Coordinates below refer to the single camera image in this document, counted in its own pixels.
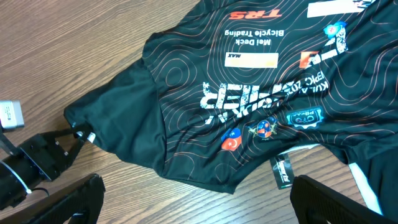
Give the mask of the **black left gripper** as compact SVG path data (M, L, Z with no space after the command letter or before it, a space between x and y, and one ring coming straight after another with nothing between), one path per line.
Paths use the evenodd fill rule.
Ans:
M72 166L91 131L90 125L80 124L68 129L49 131L46 135L36 134L20 144L19 149L38 168L43 179L53 181ZM55 138L71 134L76 141L68 151L64 151Z

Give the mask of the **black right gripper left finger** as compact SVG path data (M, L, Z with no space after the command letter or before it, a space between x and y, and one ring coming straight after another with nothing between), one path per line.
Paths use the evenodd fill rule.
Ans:
M102 177L90 174L1 220L1 224L95 224L103 202Z

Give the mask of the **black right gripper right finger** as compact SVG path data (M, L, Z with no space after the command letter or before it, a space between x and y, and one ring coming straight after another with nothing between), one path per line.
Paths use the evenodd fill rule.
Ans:
M307 175L294 178L290 201L299 224L395 224Z

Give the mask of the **black printed cycling jersey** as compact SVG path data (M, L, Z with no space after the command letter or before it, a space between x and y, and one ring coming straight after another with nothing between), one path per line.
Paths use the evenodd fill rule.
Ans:
M397 220L397 1L200 1L64 115L122 161L229 194L320 144Z

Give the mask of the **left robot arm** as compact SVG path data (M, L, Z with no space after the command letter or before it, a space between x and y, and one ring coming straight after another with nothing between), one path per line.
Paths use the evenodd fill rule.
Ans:
M19 205L42 181L54 181L72 166L91 133L87 124L70 129L39 133L18 146L1 133L1 149L9 156L1 160L1 210ZM57 138L73 135L69 151Z

